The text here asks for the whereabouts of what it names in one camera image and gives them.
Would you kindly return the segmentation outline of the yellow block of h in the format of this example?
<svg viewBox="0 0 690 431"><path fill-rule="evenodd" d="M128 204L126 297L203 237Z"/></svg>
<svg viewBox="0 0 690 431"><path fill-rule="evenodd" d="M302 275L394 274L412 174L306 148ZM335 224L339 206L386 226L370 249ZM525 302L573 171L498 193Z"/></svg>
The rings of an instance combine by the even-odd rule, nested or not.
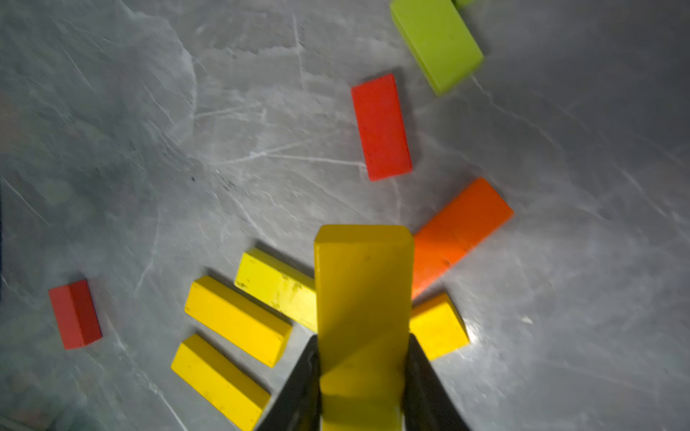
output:
<svg viewBox="0 0 690 431"><path fill-rule="evenodd" d="M314 239L324 430L399 430L414 242L403 226L329 224Z"/></svg>

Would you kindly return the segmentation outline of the small red block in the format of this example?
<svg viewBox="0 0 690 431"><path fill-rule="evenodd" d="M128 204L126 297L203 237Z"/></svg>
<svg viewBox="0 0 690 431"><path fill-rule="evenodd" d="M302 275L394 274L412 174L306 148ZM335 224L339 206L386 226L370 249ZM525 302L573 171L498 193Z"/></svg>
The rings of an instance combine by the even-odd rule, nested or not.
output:
<svg viewBox="0 0 690 431"><path fill-rule="evenodd" d="M50 303L65 350L86 347L102 338L86 279L49 290Z"/></svg>

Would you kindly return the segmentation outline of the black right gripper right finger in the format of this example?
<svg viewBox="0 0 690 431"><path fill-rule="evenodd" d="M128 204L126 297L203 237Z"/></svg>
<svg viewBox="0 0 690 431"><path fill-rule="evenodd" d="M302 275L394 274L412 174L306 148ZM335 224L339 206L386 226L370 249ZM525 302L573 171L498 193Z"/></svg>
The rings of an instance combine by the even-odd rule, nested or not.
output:
<svg viewBox="0 0 690 431"><path fill-rule="evenodd" d="M405 366L402 412L407 431L470 431L413 334Z"/></svg>

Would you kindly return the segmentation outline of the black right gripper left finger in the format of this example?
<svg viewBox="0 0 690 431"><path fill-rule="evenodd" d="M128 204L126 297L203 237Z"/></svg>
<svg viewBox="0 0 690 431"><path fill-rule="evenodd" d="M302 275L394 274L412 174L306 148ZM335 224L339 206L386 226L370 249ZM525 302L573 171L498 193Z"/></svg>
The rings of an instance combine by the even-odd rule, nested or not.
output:
<svg viewBox="0 0 690 431"><path fill-rule="evenodd" d="M298 359L258 431L318 431L321 429L321 366L318 338L314 335Z"/></svg>

